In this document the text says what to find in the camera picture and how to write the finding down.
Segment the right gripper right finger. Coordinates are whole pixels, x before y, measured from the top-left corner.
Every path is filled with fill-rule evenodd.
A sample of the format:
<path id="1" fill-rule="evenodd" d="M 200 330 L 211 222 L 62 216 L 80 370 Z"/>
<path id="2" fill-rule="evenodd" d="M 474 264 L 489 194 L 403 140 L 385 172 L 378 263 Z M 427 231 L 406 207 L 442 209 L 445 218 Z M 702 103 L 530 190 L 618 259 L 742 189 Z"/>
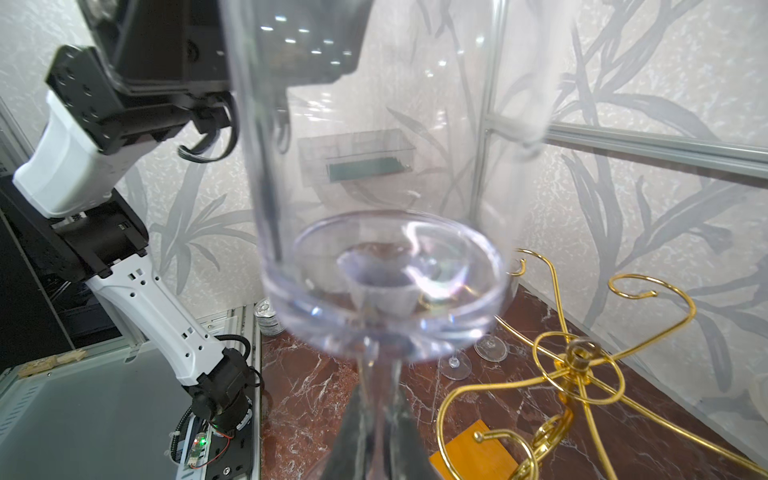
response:
<path id="1" fill-rule="evenodd" d="M 439 479 L 418 430 L 410 404 L 398 390 L 389 416 L 389 478 Z"/>

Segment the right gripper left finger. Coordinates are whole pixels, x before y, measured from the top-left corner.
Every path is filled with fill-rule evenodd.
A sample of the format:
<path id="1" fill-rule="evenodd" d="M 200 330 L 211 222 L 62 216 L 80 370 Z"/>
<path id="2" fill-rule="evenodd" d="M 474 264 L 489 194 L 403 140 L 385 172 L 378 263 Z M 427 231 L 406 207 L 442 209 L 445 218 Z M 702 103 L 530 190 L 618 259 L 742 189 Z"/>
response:
<path id="1" fill-rule="evenodd" d="M 379 413 L 378 407 L 371 403 L 362 386 L 358 385 L 350 397 L 320 479 L 361 480 L 369 477 Z"/>

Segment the clear wine glass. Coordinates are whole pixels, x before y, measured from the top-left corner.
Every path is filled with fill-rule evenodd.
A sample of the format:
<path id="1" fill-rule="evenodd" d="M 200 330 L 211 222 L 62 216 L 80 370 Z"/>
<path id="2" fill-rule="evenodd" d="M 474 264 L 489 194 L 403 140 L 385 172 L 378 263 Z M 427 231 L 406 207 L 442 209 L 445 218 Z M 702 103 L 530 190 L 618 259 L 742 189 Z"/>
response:
<path id="1" fill-rule="evenodd" d="M 294 132 L 276 164 L 282 255 L 258 250 L 283 326 L 357 363 L 380 410 L 367 479 L 390 479 L 402 369 L 488 333 L 519 268 L 578 5 L 369 2 L 357 69 L 288 91 Z M 387 129 L 415 146 L 409 172 L 304 185 L 299 139 Z"/>
<path id="2" fill-rule="evenodd" d="M 501 327 L 500 319 L 503 318 L 503 314 L 513 303 L 517 290 L 519 287 L 519 280 L 526 271 L 526 261 L 519 261 L 519 268 L 516 271 L 508 272 L 508 284 L 506 289 L 505 298 L 502 302 L 500 312 L 497 314 L 493 326 L 489 332 L 483 335 L 475 344 L 474 349 L 480 358 L 492 362 L 500 363 L 506 359 L 508 355 L 508 346 L 504 340 L 496 335 L 497 330 Z"/>
<path id="3" fill-rule="evenodd" d="M 439 360 L 438 372 L 451 381 L 462 381 L 471 375 L 472 363 L 463 351 L 457 351 Z"/>

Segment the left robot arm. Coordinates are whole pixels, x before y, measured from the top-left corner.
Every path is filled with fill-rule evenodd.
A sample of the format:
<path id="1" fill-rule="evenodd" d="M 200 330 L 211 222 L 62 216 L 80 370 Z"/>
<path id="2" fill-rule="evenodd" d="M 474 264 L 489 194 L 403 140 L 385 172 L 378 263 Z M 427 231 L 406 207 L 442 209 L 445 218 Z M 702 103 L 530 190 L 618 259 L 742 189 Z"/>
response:
<path id="1" fill-rule="evenodd" d="M 223 130 L 250 157 L 258 240 L 282 255 L 277 167 L 291 146 L 288 91 L 359 64 L 369 1 L 83 1 L 93 45 L 60 47 L 49 119 L 31 158 L 1 182 L 1 204 L 35 259 L 84 282 L 165 357 L 191 410 L 225 438 L 249 421 L 259 384 L 231 336 L 204 332 L 164 285 L 149 233 L 117 183 L 188 124 L 180 158 L 212 162 Z"/>

